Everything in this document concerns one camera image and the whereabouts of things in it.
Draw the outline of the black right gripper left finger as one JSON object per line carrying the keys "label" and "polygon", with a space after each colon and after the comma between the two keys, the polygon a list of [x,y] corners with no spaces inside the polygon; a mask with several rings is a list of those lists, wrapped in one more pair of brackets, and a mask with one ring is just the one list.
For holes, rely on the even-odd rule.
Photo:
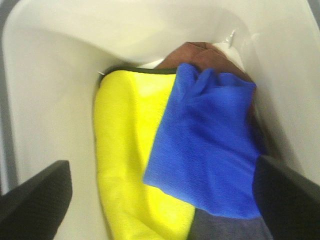
{"label": "black right gripper left finger", "polygon": [[0,238],[52,240],[71,199],[70,164],[58,160],[0,197]]}

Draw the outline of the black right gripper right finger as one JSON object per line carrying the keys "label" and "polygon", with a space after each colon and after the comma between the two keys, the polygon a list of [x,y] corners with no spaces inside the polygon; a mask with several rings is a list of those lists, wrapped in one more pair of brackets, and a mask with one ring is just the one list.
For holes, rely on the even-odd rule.
{"label": "black right gripper right finger", "polygon": [[320,187],[284,163],[258,158],[253,196],[275,240],[320,238]]}

